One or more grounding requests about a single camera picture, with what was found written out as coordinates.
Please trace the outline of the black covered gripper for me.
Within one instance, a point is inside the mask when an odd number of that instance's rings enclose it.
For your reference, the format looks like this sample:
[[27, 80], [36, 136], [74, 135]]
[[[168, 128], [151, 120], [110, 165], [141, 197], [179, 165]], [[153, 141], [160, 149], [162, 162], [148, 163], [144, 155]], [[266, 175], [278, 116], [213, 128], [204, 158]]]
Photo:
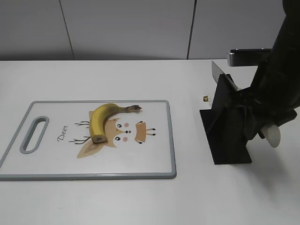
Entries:
[[248, 88], [239, 91], [244, 107], [243, 134], [249, 141], [274, 122], [278, 127], [295, 119], [300, 106], [300, 57], [268, 57], [262, 61]]

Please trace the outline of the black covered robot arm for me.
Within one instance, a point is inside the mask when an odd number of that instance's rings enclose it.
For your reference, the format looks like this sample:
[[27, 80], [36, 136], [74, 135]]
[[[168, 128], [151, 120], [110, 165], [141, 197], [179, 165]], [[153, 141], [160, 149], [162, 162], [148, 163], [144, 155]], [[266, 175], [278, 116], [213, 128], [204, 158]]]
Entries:
[[285, 19], [271, 49], [238, 50], [257, 66], [248, 88], [239, 91], [245, 107], [244, 135], [253, 139], [268, 124], [295, 119], [300, 106], [300, 2], [284, 0]]

